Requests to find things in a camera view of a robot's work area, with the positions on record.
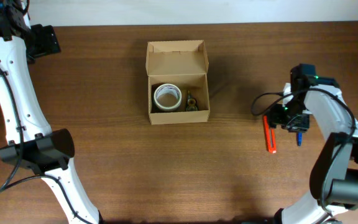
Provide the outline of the brown cardboard box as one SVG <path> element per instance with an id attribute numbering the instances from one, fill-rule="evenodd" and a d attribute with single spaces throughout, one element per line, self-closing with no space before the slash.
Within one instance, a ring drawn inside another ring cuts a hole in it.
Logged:
<path id="1" fill-rule="evenodd" d="M 148 76 L 148 114 L 152 125 L 202 123 L 210 114 L 208 55 L 203 40 L 147 43 L 145 69 Z M 159 110 L 153 101 L 158 86 L 171 83 L 182 93 L 180 107 L 173 112 Z M 198 111 L 185 111 L 187 92 L 196 98 Z"/>

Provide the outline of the white masking tape roll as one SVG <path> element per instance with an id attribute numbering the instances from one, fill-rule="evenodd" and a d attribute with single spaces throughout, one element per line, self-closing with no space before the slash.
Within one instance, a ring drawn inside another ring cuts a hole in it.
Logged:
<path id="1" fill-rule="evenodd" d="M 165 83 L 157 87 L 153 93 L 154 105 L 163 112 L 176 111 L 182 101 L 182 93 L 179 87 L 171 83 Z"/>

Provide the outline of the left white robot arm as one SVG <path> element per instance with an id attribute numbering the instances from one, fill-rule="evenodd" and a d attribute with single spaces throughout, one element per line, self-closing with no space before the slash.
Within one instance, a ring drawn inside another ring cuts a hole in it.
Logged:
<path id="1" fill-rule="evenodd" d="M 51 188 L 69 223 L 103 223 L 76 172 L 70 132 L 52 130 L 30 78 L 30 63 L 60 51 L 52 26 L 30 24 L 28 1 L 0 0 L 0 107 L 7 141 L 0 148 L 0 159 L 14 167 L 0 193 L 41 179 Z"/>

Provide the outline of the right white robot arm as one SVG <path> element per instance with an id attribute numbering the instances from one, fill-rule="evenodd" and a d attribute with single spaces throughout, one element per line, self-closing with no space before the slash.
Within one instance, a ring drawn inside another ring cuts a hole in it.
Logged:
<path id="1" fill-rule="evenodd" d="M 358 121 L 346 105 L 339 84 L 317 75 L 313 65 L 290 71 L 281 99 L 264 112 L 266 135 L 273 149 L 273 129 L 305 133 L 313 116 L 325 139 L 310 174 L 309 190 L 281 208 L 274 223 L 328 223 L 358 209 Z"/>

